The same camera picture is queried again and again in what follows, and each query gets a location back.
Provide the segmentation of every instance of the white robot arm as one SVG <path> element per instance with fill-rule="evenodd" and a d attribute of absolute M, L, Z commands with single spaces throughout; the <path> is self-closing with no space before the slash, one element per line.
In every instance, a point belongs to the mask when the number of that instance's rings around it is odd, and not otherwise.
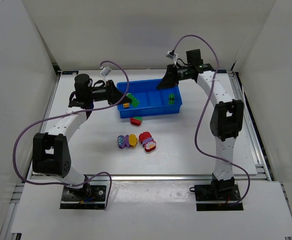
<path fill-rule="evenodd" d="M 204 64 L 199 49 L 187 51 L 185 66 L 170 64 L 158 84 L 157 89 L 172 88 L 181 80 L 193 79 L 209 96 L 214 69 L 210 64 Z M 215 156 L 226 159 L 228 162 L 216 160 L 212 174 L 211 192 L 215 199 L 228 197 L 234 189 L 235 179 L 232 171 L 233 151 L 236 138 L 242 129 L 244 104 L 241 100 L 233 99 L 215 79 L 210 101 L 214 112 L 210 121 L 210 129 L 216 140 Z"/>
<path fill-rule="evenodd" d="M 99 86 L 96 86 L 97 83 L 92 85 L 92 79 L 87 74 L 77 75 L 75 77 L 75 91 L 69 99 L 67 111 L 69 115 L 60 119 L 48 132 L 37 133 L 33 138 L 33 171 L 68 184 L 67 187 L 81 198 L 85 198 L 87 191 L 85 185 L 79 184 L 87 180 L 87 176 L 71 166 L 68 141 L 79 126 L 89 118 L 91 111 L 71 113 L 92 110 L 93 103 L 98 101 L 106 100 L 110 105 L 115 104 L 123 96 L 112 80 L 108 80 L 106 83 L 100 81 L 101 85 Z M 120 102 L 120 104 L 123 103 L 131 103 L 131 99 L 125 97 Z"/>
<path fill-rule="evenodd" d="M 207 95 L 209 95 L 211 90 L 213 74 L 214 72 L 210 70 L 198 74 L 197 84 L 205 91 Z M 220 102 L 231 103 L 233 101 L 232 97 L 225 91 L 217 78 L 215 79 L 214 89 L 210 101 L 213 107 L 215 107 L 216 104 Z M 216 156 L 227 159 L 230 163 L 232 163 L 236 137 L 226 138 L 224 141 L 222 141 L 219 137 L 215 136 L 215 140 Z M 219 181 L 230 180 L 234 177 L 232 165 L 221 160 L 216 160 L 213 174 Z"/>

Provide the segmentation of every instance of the purple toy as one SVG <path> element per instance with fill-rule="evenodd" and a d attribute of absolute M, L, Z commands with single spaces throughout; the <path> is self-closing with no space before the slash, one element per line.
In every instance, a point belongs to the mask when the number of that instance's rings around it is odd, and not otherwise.
<path fill-rule="evenodd" d="M 147 144 L 148 142 L 153 141 L 152 137 L 146 138 L 144 141 L 142 141 L 142 145 Z"/>

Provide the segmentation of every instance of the cable connector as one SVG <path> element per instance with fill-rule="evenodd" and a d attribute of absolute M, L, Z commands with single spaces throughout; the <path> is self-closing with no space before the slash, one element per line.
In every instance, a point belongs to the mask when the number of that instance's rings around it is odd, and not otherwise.
<path fill-rule="evenodd" d="M 173 60 L 174 64 L 177 63 L 178 54 L 176 54 L 174 50 L 168 51 L 166 57 Z"/>
<path fill-rule="evenodd" d="M 105 80 L 105 78 L 110 74 L 110 72 L 111 72 L 111 68 L 107 66 L 101 70 L 100 75 Z"/>

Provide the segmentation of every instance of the green toy piece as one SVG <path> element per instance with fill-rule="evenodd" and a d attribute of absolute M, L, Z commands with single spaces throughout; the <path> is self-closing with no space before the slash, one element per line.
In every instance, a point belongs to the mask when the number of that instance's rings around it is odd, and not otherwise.
<path fill-rule="evenodd" d="M 137 100 L 137 98 L 135 98 L 135 97 L 133 96 L 133 94 L 131 94 L 131 93 L 127 93 L 126 96 L 132 100 L 131 105 L 132 105 L 134 108 L 138 107 L 138 105 L 139 105 L 140 102 Z"/>
<path fill-rule="evenodd" d="M 142 117 L 140 117 L 140 116 L 134 116 L 133 118 L 134 118 L 134 119 L 137 119 L 137 120 L 139 120 L 139 121 L 142 121 Z"/>

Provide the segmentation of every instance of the white platform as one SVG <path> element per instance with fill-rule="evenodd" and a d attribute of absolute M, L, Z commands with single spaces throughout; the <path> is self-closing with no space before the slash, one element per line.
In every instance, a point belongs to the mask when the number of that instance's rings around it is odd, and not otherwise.
<path fill-rule="evenodd" d="M 89 74 L 96 82 L 99 70 L 80 71 Z M 128 70 L 130 80 L 159 79 L 165 70 Z M 74 91 L 74 75 L 60 77 L 49 116 L 65 113 L 69 95 Z M 117 82 L 125 81 L 119 70 L 113 70 L 108 76 Z M 232 93 L 228 74 L 217 77 L 224 88 Z M 72 165 L 84 174 L 107 171 L 113 175 L 211 175 L 215 160 L 201 155 L 194 145 L 196 125 L 202 112 L 206 94 L 193 80 L 181 81 L 180 92 L 183 101 L 180 113 L 143 117 L 140 127 L 130 124 L 129 119 L 121 119 L 117 107 L 93 112 L 69 142 Z M 106 106 L 97 102 L 95 108 Z M 200 128 L 198 143 L 208 153 L 215 153 L 215 140 L 210 132 L 212 105 L 205 114 Z M 57 121 L 47 123 L 46 130 Z M 157 149 L 150 154 L 138 145 L 135 149 L 119 149 L 119 135 L 135 134 L 148 131 L 157 142 Z M 234 163 L 244 167 L 249 174 L 256 174 L 255 162 L 248 143 L 245 127 L 240 132 L 234 149 Z M 234 168 L 235 174 L 243 174 Z"/>
<path fill-rule="evenodd" d="M 285 240 L 292 217 L 278 182 L 253 181 L 244 211 L 197 212 L 189 181 L 115 182 L 103 210 L 59 209 L 62 186 L 25 185 L 21 240 Z M 246 181 L 239 182 L 243 193 Z"/>

